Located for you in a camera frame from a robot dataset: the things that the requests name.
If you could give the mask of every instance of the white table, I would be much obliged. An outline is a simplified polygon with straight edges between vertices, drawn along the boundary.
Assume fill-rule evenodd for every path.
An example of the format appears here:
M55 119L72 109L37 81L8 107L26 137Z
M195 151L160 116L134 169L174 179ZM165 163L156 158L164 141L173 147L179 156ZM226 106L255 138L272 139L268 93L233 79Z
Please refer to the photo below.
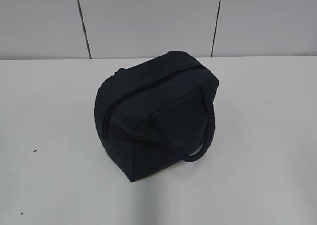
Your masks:
M93 108L144 61L0 61L1 225L317 224L317 56L200 58L220 80L212 146L130 183Z

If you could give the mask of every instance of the black zipper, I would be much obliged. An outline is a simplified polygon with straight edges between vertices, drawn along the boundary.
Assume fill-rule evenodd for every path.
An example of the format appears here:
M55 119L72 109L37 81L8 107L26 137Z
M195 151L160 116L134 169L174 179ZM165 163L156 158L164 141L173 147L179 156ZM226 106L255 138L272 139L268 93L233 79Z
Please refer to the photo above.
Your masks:
M103 135L103 138L106 138L108 139L108 134L109 134L109 125L110 125L110 119L111 119L111 114L113 113L113 111L120 105L122 104L125 100L141 93L142 91L146 91L148 89L151 89L153 87L156 87L168 80L170 80L171 78L181 74L181 73L184 73L186 71L189 71L189 70L195 70L195 69L205 69L205 67L203 67L202 65L197 65L197 66L194 66L194 67L191 67L191 68L187 68L187 69L183 69L183 70L178 70L178 71L175 71L171 74L169 74L168 76L162 78L161 80L158 80L152 84L149 84L149 85L145 85L139 89L136 89L134 91L131 91L129 92L128 94L122 96L121 98L117 99L116 101L114 101L110 106L109 108L107 109L106 113L105 113L105 117L103 119L103 123L102 123L102 135Z

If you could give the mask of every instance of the black handle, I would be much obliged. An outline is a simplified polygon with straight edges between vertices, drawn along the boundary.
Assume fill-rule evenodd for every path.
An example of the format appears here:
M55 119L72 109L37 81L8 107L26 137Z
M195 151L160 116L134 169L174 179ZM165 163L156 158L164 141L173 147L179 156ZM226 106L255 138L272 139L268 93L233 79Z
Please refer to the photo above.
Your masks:
M215 119L214 119L214 107L213 102L211 100L210 92L208 89L201 87L201 92L203 94L204 103L207 108L208 112L208 119L207 119L207 125L205 129L205 140L199 151L193 155L185 155L181 150L175 145L174 140L172 137L164 130L163 124L158 116L152 116L152 121L157 126L158 130L162 134L164 140L166 141L167 145L182 159L186 162L193 162L198 160L200 157L202 157L205 152L207 151L208 147L211 145L213 137L214 137L214 131L215 131Z

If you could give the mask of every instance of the lunch bag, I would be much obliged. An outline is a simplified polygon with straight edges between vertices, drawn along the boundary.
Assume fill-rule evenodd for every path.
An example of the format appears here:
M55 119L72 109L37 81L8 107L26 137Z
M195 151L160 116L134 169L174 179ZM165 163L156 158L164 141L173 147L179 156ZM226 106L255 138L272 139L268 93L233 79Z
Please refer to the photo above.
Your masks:
M186 52L168 52L104 81L94 116L99 139L131 182L193 162L215 131L219 80Z

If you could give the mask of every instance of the wall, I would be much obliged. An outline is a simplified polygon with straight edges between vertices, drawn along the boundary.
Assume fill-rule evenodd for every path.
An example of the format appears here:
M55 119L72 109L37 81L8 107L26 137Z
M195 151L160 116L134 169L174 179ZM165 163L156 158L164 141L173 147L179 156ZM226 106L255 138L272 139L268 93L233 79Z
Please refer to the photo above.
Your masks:
M0 0L0 60L317 54L315 0L78 1Z

